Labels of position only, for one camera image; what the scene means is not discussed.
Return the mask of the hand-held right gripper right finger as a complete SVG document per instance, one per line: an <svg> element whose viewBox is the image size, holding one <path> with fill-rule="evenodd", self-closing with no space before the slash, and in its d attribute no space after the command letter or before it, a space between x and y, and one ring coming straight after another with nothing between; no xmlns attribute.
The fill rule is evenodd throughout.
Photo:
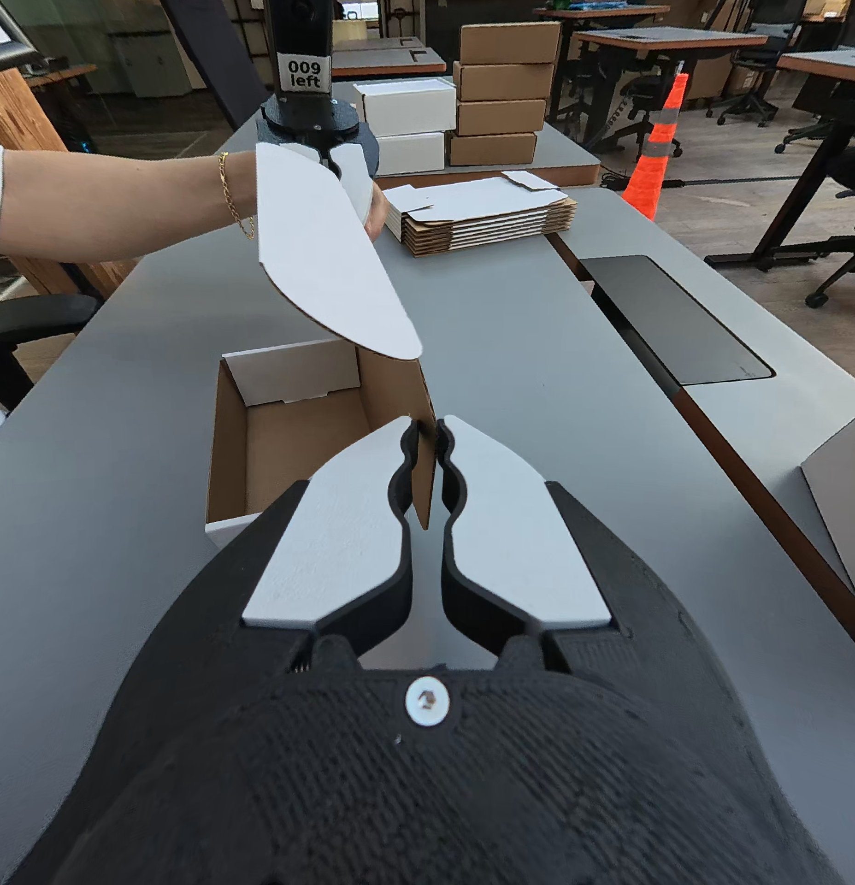
<svg viewBox="0 0 855 885"><path fill-rule="evenodd" d="M448 510L442 605L495 656L515 636L607 628L612 613L543 476L457 416L438 424Z"/></svg>

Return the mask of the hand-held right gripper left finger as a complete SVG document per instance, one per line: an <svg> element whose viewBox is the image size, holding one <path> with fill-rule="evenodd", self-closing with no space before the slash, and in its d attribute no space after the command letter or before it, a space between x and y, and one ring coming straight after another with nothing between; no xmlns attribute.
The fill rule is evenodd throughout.
<svg viewBox="0 0 855 885"><path fill-rule="evenodd" d="M418 424L403 416L313 475L242 612L245 626L342 636L361 656L403 625L418 449Z"/></svg>

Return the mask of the white cardboard box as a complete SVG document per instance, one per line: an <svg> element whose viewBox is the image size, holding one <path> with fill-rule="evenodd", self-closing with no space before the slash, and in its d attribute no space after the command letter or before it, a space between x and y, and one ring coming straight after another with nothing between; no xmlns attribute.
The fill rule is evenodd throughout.
<svg viewBox="0 0 855 885"><path fill-rule="evenodd" d="M296 481L409 416L419 429L415 511L429 524L436 418L423 348L336 175L256 146L258 259L332 338L226 353L216 387L205 533L218 549Z"/></svg>

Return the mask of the person's left forearm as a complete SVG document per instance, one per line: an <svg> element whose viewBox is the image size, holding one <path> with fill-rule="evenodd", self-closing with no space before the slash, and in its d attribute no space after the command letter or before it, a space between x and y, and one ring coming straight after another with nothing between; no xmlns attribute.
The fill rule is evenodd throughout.
<svg viewBox="0 0 855 885"><path fill-rule="evenodd" d="M252 151L144 161L4 149L1 256L131 260L255 212Z"/></svg>

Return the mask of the small closed white box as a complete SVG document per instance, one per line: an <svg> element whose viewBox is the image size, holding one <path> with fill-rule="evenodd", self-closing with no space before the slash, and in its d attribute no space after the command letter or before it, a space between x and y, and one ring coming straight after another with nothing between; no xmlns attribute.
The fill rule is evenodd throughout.
<svg viewBox="0 0 855 885"><path fill-rule="evenodd" d="M445 133L423 132L400 136L377 136L376 177L443 171Z"/></svg>

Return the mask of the large closed white box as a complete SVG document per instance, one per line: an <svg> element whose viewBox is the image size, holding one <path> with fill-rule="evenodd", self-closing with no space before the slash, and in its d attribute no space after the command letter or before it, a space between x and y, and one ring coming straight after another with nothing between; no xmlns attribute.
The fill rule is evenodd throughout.
<svg viewBox="0 0 855 885"><path fill-rule="evenodd" d="M353 83L352 87L357 112L377 138L455 128L456 88L444 79Z"/></svg>

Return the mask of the closed brown cardboard box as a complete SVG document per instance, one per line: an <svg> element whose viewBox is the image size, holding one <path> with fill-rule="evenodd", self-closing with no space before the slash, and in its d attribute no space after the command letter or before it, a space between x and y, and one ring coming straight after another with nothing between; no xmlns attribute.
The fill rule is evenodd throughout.
<svg viewBox="0 0 855 885"><path fill-rule="evenodd" d="M547 100L459 102L455 135L507 136L542 130Z"/></svg>
<svg viewBox="0 0 855 885"><path fill-rule="evenodd" d="M561 35L557 20L466 25L460 30L462 65L551 64Z"/></svg>
<svg viewBox="0 0 855 885"><path fill-rule="evenodd" d="M536 143L537 135L534 132L490 136L451 135L448 165L530 165Z"/></svg>
<svg viewBox="0 0 855 885"><path fill-rule="evenodd" d="M547 101L554 64L453 64L453 82L463 103L494 101Z"/></svg>

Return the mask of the person's left hand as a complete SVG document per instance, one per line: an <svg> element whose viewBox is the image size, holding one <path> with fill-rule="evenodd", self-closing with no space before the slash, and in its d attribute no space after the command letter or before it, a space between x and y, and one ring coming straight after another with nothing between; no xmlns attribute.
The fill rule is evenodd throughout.
<svg viewBox="0 0 855 885"><path fill-rule="evenodd" d="M371 182L371 202L364 229L370 241L375 243L385 227L389 215L389 201L383 190L375 182Z"/></svg>

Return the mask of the stack of flat cardboard sheets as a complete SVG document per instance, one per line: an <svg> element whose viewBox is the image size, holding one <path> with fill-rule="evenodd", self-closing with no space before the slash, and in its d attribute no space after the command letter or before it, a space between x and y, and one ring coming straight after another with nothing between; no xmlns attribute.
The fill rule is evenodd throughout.
<svg viewBox="0 0 855 885"><path fill-rule="evenodd" d="M385 192L386 225L416 258L493 242L560 233L577 204L530 171L502 171L471 182Z"/></svg>

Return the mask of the black desk panel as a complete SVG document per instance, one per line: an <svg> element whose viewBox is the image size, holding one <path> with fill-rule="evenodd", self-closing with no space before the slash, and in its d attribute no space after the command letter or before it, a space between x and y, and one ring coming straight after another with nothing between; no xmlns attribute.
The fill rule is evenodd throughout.
<svg viewBox="0 0 855 885"><path fill-rule="evenodd" d="M776 375L653 259L583 260L591 298L663 388L771 379Z"/></svg>

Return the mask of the black framed board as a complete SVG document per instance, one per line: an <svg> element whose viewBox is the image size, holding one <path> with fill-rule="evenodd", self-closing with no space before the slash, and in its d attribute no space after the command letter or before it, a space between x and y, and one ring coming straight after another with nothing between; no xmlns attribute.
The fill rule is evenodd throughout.
<svg viewBox="0 0 855 885"><path fill-rule="evenodd" d="M42 54L0 3L0 72L42 60Z"/></svg>

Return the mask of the orange traffic cone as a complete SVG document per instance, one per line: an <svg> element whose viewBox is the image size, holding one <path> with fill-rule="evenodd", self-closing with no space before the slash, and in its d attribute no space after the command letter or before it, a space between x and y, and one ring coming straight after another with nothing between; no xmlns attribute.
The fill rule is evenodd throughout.
<svg viewBox="0 0 855 885"><path fill-rule="evenodd" d="M672 154L672 142L688 79L688 74L685 72L679 72L675 77L664 107L656 115L652 131L644 143L635 170L621 194L627 204L649 220L655 218L665 182L668 158Z"/></svg>

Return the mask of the white cardboard sheet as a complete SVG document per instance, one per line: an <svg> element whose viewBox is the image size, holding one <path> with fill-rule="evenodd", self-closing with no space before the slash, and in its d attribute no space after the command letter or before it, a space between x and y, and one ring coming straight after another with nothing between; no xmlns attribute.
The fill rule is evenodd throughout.
<svg viewBox="0 0 855 885"><path fill-rule="evenodd" d="M801 468L855 590L855 418Z"/></svg>

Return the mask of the grey desk with wooden edge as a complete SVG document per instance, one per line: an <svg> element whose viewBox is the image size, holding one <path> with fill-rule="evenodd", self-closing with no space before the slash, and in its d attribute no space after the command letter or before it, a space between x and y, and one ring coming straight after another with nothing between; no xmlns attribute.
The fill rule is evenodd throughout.
<svg viewBox="0 0 855 885"><path fill-rule="evenodd" d="M778 68L820 78L820 84L812 91L816 97L823 97L825 102L807 105L806 109L830 118L831 131L821 142L757 246L749 253L707 256L705 263L715 269L752 266L769 271L777 265L806 263L832 253L830 241L790 246L784 245L784 241L824 182L827 165L842 154L855 133L855 49L788 53L778 61Z"/></svg>
<svg viewBox="0 0 855 885"><path fill-rule="evenodd" d="M631 100L638 111L656 113L664 106L677 72L692 75L698 61L730 56L732 51L747 47L762 46L768 36L762 33L740 33L712 31L676 27L647 27L631 29L596 30L577 33L577 38L585 43L598 46L598 50L588 53L588 59L596 61L598 67L592 79L592 95L588 120L583 133L581 146L591 153L603 153L615 149L619 138L636 133L640 136L648 132L647 125L623 127L611 135L609 119L613 100L620 96L619 80L629 71L635 70L642 60L650 70L659 69L659 83L652 91L652 97L641 101Z"/></svg>

